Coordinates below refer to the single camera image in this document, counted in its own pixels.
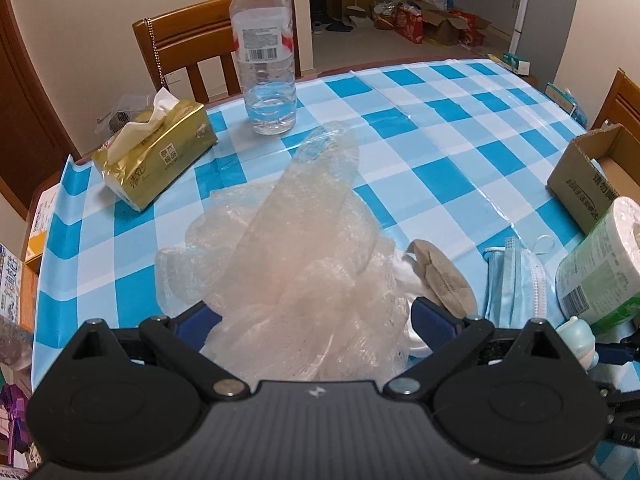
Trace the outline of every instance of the blue surgical mask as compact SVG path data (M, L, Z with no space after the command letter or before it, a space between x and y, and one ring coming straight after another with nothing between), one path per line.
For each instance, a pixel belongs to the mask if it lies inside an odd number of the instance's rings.
M489 281L482 316L497 328L522 328L533 317L547 319L554 328L566 321L542 262L517 238L487 248L484 258Z

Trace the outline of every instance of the blue checkered tablecloth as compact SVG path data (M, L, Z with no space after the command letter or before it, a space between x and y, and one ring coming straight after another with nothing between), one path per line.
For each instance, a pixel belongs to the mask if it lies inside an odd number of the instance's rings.
M556 104L489 60L389 66L297 86L298 120L284 136L253 133L244 103L209 111L218 134L205 153L152 206L135 213L105 187L89 162L68 162L44 253L36 313L33 384L88 318L133 327L158 314L154 256L184 244L187 226L214 189L279 177L319 124L356 131L355 191L383 231L405 248L414 238L440 247L484 301L482 251L517 235L541 256L551 280L582 239L545 184L568 141L584 131ZM609 374L640 387L633 365ZM614 480L637 479L636 452L602 445L594 458Z

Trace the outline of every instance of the brown face mask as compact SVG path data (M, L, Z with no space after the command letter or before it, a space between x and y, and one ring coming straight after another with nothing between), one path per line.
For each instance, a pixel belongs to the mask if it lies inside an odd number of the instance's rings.
M439 248L425 240L414 240L406 251L415 255L418 276L450 313L461 319L478 311L468 281Z

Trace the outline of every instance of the paper towel roll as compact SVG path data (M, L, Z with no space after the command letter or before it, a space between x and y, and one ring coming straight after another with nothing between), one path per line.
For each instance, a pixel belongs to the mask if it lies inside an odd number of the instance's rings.
M640 206L619 197L558 267L562 312L599 334L640 312Z

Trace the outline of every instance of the wall socket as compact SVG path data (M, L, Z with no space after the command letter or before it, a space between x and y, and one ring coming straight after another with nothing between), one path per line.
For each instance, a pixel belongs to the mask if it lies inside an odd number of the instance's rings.
M180 74L179 70L176 70L175 72L169 72L168 74L164 74L164 79L167 82L167 84L171 84L171 83L177 83L178 81L182 80L182 75Z

